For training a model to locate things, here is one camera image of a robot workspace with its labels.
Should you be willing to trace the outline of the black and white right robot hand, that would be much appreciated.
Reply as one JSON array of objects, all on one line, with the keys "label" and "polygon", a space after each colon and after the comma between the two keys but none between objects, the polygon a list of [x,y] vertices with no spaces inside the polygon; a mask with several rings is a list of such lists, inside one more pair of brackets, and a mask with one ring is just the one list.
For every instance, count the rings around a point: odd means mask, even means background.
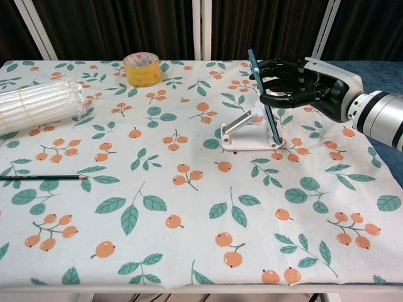
[{"label": "black and white right robot hand", "polygon": [[262,60],[257,67],[260,79],[267,78],[260,101],[273,108],[311,105],[332,121],[344,123],[351,103],[363,94],[360,76],[314,58],[277,57]]}]

